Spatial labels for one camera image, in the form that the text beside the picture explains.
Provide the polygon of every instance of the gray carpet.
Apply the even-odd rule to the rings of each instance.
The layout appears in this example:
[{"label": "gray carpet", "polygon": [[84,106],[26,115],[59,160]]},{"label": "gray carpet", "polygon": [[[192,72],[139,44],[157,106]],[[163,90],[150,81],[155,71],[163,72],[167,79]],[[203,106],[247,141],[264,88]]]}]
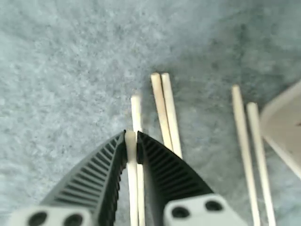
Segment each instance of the gray carpet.
[{"label": "gray carpet", "polygon": [[[251,225],[230,88],[262,109],[301,78],[300,10],[298,0],[1,0],[0,224],[130,129],[133,93],[161,141],[159,71],[172,76],[184,160]],[[300,225],[301,181],[270,148],[267,158],[277,225]],[[129,225],[126,172],[118,204],[116,225]]]}]

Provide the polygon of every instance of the ridged rubber pad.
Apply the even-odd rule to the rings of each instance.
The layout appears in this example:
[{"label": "ridged rubber pad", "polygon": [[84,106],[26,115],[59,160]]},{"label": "ridged rubber pad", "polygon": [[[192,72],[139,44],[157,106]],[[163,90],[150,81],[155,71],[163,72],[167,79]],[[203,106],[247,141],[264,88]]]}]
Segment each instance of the ridged rubber pad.
[{"label": "ridged rubber pad", "polygon": [[138,162],[143,164],[154,225],[163,225],[163,211],[169,201],[213,193],[186,162],[141,132],[138,132],[137,155]]},{"label": "ridged rubber pad", "polygon": [[109,139],[77,164],[41,202],[90,210],[95,223],[112,226],[120,174],[127,163],[125,131]]}]

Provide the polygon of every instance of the white plastic object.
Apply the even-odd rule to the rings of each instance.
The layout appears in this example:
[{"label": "white plastic object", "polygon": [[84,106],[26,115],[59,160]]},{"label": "white plastic object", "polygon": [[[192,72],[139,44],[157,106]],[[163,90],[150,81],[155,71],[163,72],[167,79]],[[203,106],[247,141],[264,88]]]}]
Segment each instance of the white plastic object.
[{"label": "white plastic object", "polygon": [[173,145],[170,138],[168,119],[165,108],[165,101],[162,89],[161,75],[159,73],[153,73],[150,76],[152,89],[155,97],[162,137],[164,145],[169,149],[173,150]]},{"label": "white plastic object", "polygon": [[[208,210],[207,204],[215,202],[221,210]],[[173,211],[184,208],[189,215],[175,217]],[[217,194],[200,195],[169,202],[164,209],[164,226],[247,226],[240,216]]]},{"label": "white plastic object", "polygon": [[[43,214],[44,217],[38,217],[37,214]],[[7,226],[30,226],[30,225],[41,225],[41,226],[64,226],[70,225],[65,222],[68,218],[80,217],[82,223],[80,226],[94,226],[92,216],[88,209],[85,208],[63,208],[63,207],[50,207],[50,206],[31,206],[24,209],[16,210],[12,213],[8,220]],[[34,224],[34,218],[41,224]]]},{"label": "white plastic object", "polygon": [[268,222],[269,222],[269,226],[275,226],[276,225],[275,213],[273,208],[271,191],[269,187],[269,175],[268,175],[265,152],[264,152],[264,147],[263,147],[263,142],[262,142],[262,137],[260,132],[259,112],[258,112],[257,104],[248,103],[247,112],[248,112],[249,124],[250,124],[252,138],[253,138],[253,144],[255,148],[255,155],[258,164],[265,208],[268,215]]},{"label": "white plastic object", "polygon": [[301,81],[264,107],[261,132],[268,144],[301,179]]},{"label": "white plastic object", "polygon": [[[142,132],[140,95],[133,95],[131,97],[131,104],[132,104],[133,130],[136,134],[136,140],[137,140],[138,131]],[[144,174],[143,174],[142,164],[137,164],[137,189],[138,189],[139,226],[145,226]]]},{"label": "white plastic object", "polygon": [[131,226],[138,226],[137,142],[133,131],[125,133]]},{"label": "white plastic object", "polygon": [[238,85],[232,87],[232,103],[234,111],[234,119],[237,128],[238,141],[240,145],[243,165],[246,175],[246,182],[249,191],[249,198],[253,216],[253,225],[260,226],[260,215],[257,202],[257,193],[252,167],[252,158],[250,153],[249,139],[246,127],[246,116],[244,110],[243,99]]},{"label": "white plastic object", "polygon": [[173,152],[182,158],[182,150],[181,150],[181,143],[179,137],[179,130],[178,130],[178,122],[177,116],[175,113],[175,106],[174,106],[174,96],[171,87],[170,77],[168,73],[163,73],[161,75],[162,78],[162,86],[164,92],[164,100],[168,118],[168,126],[169,132],[171,137],[171,142],[173,145]]}]

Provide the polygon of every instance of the wooden stick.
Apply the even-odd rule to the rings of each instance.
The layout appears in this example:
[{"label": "wooden stick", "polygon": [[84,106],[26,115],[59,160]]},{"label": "wooden stick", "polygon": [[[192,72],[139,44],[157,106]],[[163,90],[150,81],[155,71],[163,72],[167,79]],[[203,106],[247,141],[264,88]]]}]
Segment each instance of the wooden stick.
[{"label": "wooden stick", "polygon": [[168,149],[173,150],[173,146],[169,134],[169,127],[168,127],[165,101],[164,101],[163,90],[162,90],[161,76],[159,73],[153,73],[151,74],[150,78],[151,78],[152,89],[155,97],[163,142]]},{"label": "wooden stick", "polygon": [[[142,132],[141,120],[141,98],[139,95],[133,95],[131,98],[132,103],[132,119],[133,129],[136,134],[138,131]],[[137,187],[138,187],[138,218],[139,226],[145,226],[145,203],[144,203],[144,175],[143,165],[137,164]]]},{"label": "wooden stick", "polygon": [[260,132],[259,112],[258,112],[257,104],[248,103],[247,112],[248,112],[249,124],[251,127],[251,132],[253,137],[253,143],[254,143],[254,148],[256,153],[258,170],[260,174],[265,208],[268,215],[269,226],[276,226],[275,213],[273,209],[273,202],[272,202],[272,197],[271,197],[271,192],[269,187],[267,163],[266,163],[263,142],[262,142],[261,132]]},{"label": "wooden stick", "polygon": [[161,78],[162,78],[162,86],[164,92],[164,100],[165,100],[165,106],[167,112],[169,132],[170,132],[171,142],[173,145],[173,152],[177,156],[182,158],[177,116],[175,113],[175,106],[174,106],[173,90],[171,88],[169,74],[164,73],[161,75]]},{"label": "wooden stick", "polygon": [[249,148],[248,133],[246,129],[246,117],[244,111],[243,100],[238,85],[232,87],[232,102],[234,118],[238,133],[238,141],[240,144],[241,155],[244,164],[246,182],[249,191],[249,198],[253,216],[253,225],[260,226],[260,215],[257,203],[256,187],[253,175],[252,158]]},{"label": "wooden stick", "polygon": [[130,198],[131,226],[138,226],[138,187],[137,187],[137,142],[135,133],[127,130],[125,142],[127,146],[127,175]]}]

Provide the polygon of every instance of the screw hole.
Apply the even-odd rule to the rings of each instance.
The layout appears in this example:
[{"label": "screw hole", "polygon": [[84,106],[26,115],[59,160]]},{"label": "screw hole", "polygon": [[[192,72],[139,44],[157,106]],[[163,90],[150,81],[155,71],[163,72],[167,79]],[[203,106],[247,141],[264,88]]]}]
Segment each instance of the screw hole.
[{"label": "screw hole", "polygon": [[32,217],[28,221],[29,226],[40,226],[42,225],[47,218],[46,212],[38,212],[32,215]]},{"label": "screw hole", "polygon": [[223,209],[222,205],[216,201],[208,201],[205,206],[209,211],[221,211]]},{"label": "screw hole", "polygon": [[81,226],[82,222],[83,217],[80,214],[72,214],[65,220],[64,226]]},{"label": "screw hole", "polygon": [[186,208],[178,206],[178,207],[175,207],[172,210],[172,215],[173,215],[174,218],[186,218],[190,214],[189,214],[189,211]]}]

